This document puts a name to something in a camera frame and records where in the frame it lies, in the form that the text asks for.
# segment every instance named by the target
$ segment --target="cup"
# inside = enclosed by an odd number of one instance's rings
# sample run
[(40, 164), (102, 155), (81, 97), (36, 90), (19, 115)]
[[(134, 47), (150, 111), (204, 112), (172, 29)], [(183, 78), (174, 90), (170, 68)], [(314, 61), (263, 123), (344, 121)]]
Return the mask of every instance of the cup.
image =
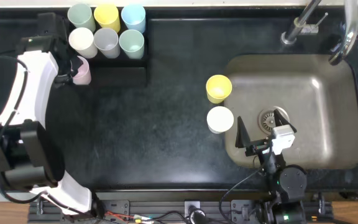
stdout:
[(206, 94), (211, 103), (221, 103), (231, 93), (230, 79), (224, 75), (213, 75), (206, 82)]
[(208, 112), (206, 122), (212, 133), (220, 134), (233, 126), (234, 116), (233, 113), (224, 106), (215, 106)]
[(84, 58), (93, 58), (98, 49), (93, 43), (93, 33), (84, 27), (77, 28), (68, 36), (68, 43)]
[(142, 34), (146, 30), (146, 11), (140, 4), (130, 4), (121, 11), (121, 18), (128, 29), (134, 29)]
[(91, 83), (91, 71), (88, 61), (81, 57), (77, 56), (83, 64), (78, 68), (78, 73), (73, 77), (73, 83), (76, 85), (89, 85)]
[(102, 28), (111, 28), (117, 33), (121, 28), (118, 9), (113, 4), (102, 4), (96, 7), (94, 18)]
[(119, 45), (132, 59), (141, 59), (144, 54), (144, 37), (137, 30), (125, 30), (119, 37)]
[(67, 17), (68, 20), (77, 28), (85, 27), (92, 32), (96, 29), (92, 16), (92, 9), (87, 4), (75, 4), (69, 8)]
[(119, 55), (118, 34), (110, 28), (102, 28), (93, 36), (93, 43), (107, 58), (116, 58)]

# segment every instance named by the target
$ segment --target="faucet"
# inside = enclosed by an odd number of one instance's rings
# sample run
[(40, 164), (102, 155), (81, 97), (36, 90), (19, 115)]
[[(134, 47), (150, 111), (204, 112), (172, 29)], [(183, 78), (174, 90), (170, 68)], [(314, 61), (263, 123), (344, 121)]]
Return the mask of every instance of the faucet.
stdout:
[[(296, 42), (296, 37), (301, 33), (302, 29), (306, 25), (306, 21), (309, 19), (310, 15), (317, 8), (320, 2), (321, 0), (311, 0), (305, 10), (303, 10), (300, 17), (294, 19), (288, 32), (282, 33), (281, 40), (284, 44), (290, 45)], [(357, 0), (344, 0), (344, 6), (346, 31), (342, 43), (328, 60), (331, 65), (337, 65), (349, 54), (358, 34)]]

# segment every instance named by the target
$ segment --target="black countertop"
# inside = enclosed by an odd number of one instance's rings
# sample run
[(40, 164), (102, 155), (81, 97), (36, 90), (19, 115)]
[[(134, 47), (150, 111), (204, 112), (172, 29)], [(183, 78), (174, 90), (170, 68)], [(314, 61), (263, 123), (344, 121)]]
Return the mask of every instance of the black countertop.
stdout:
[[(46, 9), (4, 10), (0, 52), (34, 35), (36, 13)], [(64, 15), (66, 9), (54, 11)], [(235, 165), (224, 149), (224, 134), (208, 129), (206, 115), (215, 105), (206, 98), (205, 83), (237, 55), (328, 54), (327, 40), (341, 34), (343, 9), (318, 9), (310, 22), (326, 11), (318, 35), (284, 47), (280, 34), (301, 9), (148, 9), (147, 87), (52, 89), (47, 131), (64, 153), (66, 170), (96, 190), (226, 189), (242, 180), (253, 170)], [(358, 91), (358, 41), (347, 61)], [(14, 65), (0, 65), (1, 112)], [(266, 186), (255, 176), (240, 188)], [(358, 166), (308, 170), (308, 190), (358, 190)]]

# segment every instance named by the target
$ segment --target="wood surface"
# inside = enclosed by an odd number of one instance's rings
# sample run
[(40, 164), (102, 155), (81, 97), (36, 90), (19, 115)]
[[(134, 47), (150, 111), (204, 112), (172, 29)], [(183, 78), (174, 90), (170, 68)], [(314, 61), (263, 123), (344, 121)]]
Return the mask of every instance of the wood surface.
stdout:
[[(358, 202), (333, 202), (338, 220), (358, 224)], [(0, 224), (25, 224), (29, 205), (0, 202)]]

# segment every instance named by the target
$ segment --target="blue cup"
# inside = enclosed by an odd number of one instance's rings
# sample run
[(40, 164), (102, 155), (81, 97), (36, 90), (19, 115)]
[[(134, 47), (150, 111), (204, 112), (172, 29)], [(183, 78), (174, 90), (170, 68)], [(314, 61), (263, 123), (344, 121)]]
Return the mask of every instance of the blue cup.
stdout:
[(146, 10), (140, 4), (125, 6), (121, 12), (122, 20), (128, 29), (134, 29), (142, 34), (146, 30)]

